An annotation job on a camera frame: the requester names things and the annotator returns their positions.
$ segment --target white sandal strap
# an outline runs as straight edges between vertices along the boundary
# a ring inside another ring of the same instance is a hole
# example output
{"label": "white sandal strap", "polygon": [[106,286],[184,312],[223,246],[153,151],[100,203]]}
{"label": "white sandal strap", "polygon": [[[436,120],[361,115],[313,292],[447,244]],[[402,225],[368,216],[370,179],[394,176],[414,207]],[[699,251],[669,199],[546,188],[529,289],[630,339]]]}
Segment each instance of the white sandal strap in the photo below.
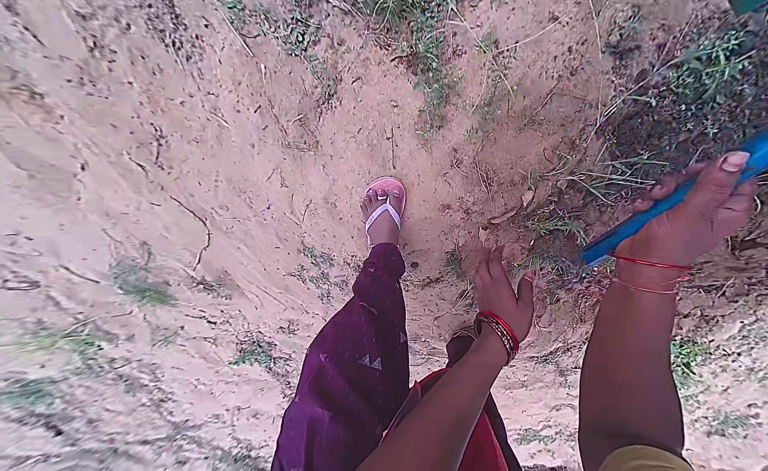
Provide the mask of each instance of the white sandal strap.
{"label": "white sandal strap", "polygon": [[376,219],[378,219],[378,217],[384,213],[384,211],[388,211],[390,213],[390,216],[392,216],[392,219],[396,221],[396,225],[398,226],[398,228],[401,229],[401,218],[398,215],[398,211],[396,210],[396,208],[392,207],[392,205],[390,204],[390,199],[387,198],[387,202],[379,206],[378,208],[376,208],[375,211],[372,211],[372,214],[370,215],[370,217],[367,218],[367,226],[364,229],[364,231],[367,232],[367,236],[369,236],[370,226],[372,225],[372,223],[374,223]]}

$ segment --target hand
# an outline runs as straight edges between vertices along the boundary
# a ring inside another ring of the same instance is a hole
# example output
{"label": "hand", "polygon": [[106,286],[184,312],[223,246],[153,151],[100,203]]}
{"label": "hand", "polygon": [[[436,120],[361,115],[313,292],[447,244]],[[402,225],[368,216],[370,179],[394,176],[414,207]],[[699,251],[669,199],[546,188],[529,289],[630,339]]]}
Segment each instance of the hand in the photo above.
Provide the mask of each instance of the hand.
{"label": "hand", "polygon": [[688,177],[700,173],[682,203],[652,219],[637,235],[623,241],[617,253],[671,265],[691,265],[725,237],[747,224],[756,192],[755,178],[736,187],[749,154],[734,152],[713,162],[692,165],[663,177],[634,209],[649,209]]}
{"label": "hand", "polygon": [[530,332],[535,312],[532,282],[522,276],[518,283],[518,294],[515,295],[512,282],[503,268],[503,246],[494,247],[494,250],[486,249],[483,253],[474,278],[474,288],[478,309],[499,315],[512,327],[515,337],[523,342]]}

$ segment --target bangle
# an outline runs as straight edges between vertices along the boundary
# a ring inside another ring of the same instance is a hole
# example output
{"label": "bangle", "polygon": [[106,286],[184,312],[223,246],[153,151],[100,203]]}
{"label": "bangle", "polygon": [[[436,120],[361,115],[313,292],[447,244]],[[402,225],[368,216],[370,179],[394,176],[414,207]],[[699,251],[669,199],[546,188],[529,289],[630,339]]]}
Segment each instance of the bangle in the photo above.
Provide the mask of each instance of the bangle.
{"label": "bangle", "polygon": [[480,311],[477,313],[478,316],[488,316],[494,318],[500,325],[504,328],[506,332],[509,333],[509,336],[512,337],[512,342],[515,345],[515,353],[517,353],[518,346],[520,345],[520,341],[518,340],[518,336],[515,335],[515,331],[512,330],[512,327],[510,327],[508,324],[506,324],[506,321],[503,320],[503,318],[491,311]]}
{"label": "bangle", "polygon": [[679,272],[691,272],[694,270],[694,268],[689,265],[671,265],[669,263],[649,262],[648,260],[630,258],[629,256],[617,255],[615,253],[611,253],[609,255],[617,260],[622,260],[624,262],[640,263],[640,265],[656,266],[657,268],[668,268],[670,270],[677,270]]}
{"label": "bangle", "polygon": [[503,342],[503,346],[506,348],[506,355],[508,356],[504,366],[507,366],[513,359],[515,359],[515,356],[518,353],[518,345],[516,344],[517,338],[515,337],[515,334],[512,333],[512,329],[509,325],[497,314],[489,312],[481,312],[477,314],[477,317],[474,319],[474,327],[478,334],[482,330],[481,322],[488,324],[489,327],[497,333],[498,337],[500,337],[500,341]]}
{"label": "bangle", "polygon": [[[673,279],[671,281],[663,282],[663,283],[661,283],[661,285],[668,285],[669,283],[684,282],[684,281],[689,280],[689,279],[690,279],[689,276],[683,275],[683,276],[679,276],[679,277],[677,277],[677,278],[675,278],[675,279]],[[620,282],[623,285],[625,285],[627,287],[630,287],[631,289],[636,289],[637,291],[642,291],[642,292],[645,292],[645,293],[676,294],[678,292],[678,286],[677,285],[675,285],[674,289],[672,289],[672,290],[659,290],[659,289],[651,289],[651,288],[647,288],[647,287],[640,287],[640,286],[633,285],[633,284],[630,284],[630,283],[625,283],[625,282],[623,282],[623,280],[619,279],[619,276],[615,276],[613,278],[613,281]]]}

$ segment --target blue plastic pipe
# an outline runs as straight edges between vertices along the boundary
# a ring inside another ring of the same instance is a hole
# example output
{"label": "blue plastic pipe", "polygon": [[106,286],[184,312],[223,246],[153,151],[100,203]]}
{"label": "blue plastic pipe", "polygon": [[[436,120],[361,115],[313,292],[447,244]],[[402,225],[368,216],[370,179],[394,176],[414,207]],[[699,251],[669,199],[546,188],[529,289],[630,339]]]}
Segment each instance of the blue plastic pipe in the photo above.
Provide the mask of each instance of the blue plastic pipe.
{"label": "blue plastic pipe", "polygon": [[[747,166],[741,171],[739,184],[747,178],[755,177],[768,168],[768,130],[741,146],[741,150],[750,153],[751,157],[747,161]],[[596,241],[592,241],[585,246],[579,254],[579,258],[586,265],[596,262],[603,256],[615,251],[620,242],[637,234],[640,228],[646,225],[651,219],[661,215],[664,211],[674,208],[692,189],[697,176],[694,176],[674,189],[671,195],[660,199],[654,203],[654,206],[647,211],[632,215],[629,219],[623,220],[619,225],[599,236]]]}

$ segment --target sandy slope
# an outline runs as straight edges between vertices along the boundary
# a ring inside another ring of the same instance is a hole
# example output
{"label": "sandy slope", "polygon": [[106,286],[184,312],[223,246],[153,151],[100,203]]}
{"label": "sandy slope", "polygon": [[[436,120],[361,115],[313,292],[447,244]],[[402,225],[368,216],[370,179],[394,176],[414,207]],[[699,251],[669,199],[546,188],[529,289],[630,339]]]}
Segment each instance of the sandy slope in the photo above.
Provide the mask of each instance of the sandy slope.
{"label": "sandy slope", "polygon": [[[459,247],[473,266],[478,227],[596,119],[586,97],[608,71],[586,3],[502,8],[466,15],[506,42],[561,18],[510,74],[520,116],[556,93],[537,126],[504,124],[478,149],[463,141],[465,106],[418,137],[411,75],[332,7],[319,12],[320,48],[339,70],[338,100],[324,109],[305,65],[265,39],[248,40],[250,56],[210,0],[0,2],[0,469],[263,466],[307,344],[347,299],[366,251],[357,200],[382,174],[409,193],[411,367],[437,367],[469,319],[457,305],[467,283],[439,274],[444,252]],[[471,44],[468,30],[450,33]],[[456,62],[462,97],[482,88],[474,54],[463,46]],[[168,305],[120,292],[138,283]],[[737,334],[764,335],[741,358],[768,371],[768,299],[718,304],[700,306],[741,319],[720,341],[744,351]],[[540,309],[543,329],[497,399],[522,462],[575,467],[589,322],[569,302]],[[242,350],[257,363],[230,365]],[[702,373],[712,379],[690,411],[689,457],[753,469],[768,464],[768,377],[743,377],[729,358]],[[749,418],[707,436],[715,412]]]}

